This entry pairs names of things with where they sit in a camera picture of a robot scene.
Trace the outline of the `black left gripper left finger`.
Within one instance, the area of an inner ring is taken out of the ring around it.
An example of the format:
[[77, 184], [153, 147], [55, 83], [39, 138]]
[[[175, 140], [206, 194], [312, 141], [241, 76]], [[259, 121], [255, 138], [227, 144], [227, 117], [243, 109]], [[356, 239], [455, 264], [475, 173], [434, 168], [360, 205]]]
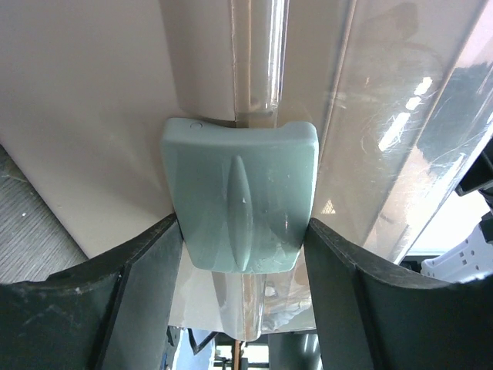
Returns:
[[175, 215], [44, 281], [1, 286], [3, 369], [162, 369], [183, 238]]

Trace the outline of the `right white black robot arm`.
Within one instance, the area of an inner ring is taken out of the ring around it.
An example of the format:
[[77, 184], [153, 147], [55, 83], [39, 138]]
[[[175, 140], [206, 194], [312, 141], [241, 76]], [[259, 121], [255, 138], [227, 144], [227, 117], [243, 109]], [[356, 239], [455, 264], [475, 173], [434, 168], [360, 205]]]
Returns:
[[486, 155], [433, 216], [401, 266], [452, 283], [492, 275], [492, 162]]

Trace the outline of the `grey green toolbox latch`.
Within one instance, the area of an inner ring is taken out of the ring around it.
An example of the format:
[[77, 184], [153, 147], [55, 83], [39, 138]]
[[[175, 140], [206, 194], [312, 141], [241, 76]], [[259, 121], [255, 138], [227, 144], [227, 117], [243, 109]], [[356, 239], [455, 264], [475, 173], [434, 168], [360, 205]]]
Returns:
[[241, 129], [171, 118], [160, 149], [195, 267], [240, 274], [293, 269], [317, 181], [319, 140], [312, 123]]

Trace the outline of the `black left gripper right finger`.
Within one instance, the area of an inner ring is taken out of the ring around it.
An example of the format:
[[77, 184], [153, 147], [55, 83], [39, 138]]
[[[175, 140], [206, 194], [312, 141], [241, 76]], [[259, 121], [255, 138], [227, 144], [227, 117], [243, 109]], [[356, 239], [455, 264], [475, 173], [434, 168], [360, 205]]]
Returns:
[[492, 279], [425, 277], [318, 219], [304, 256], [325, 369], [490, 369]]

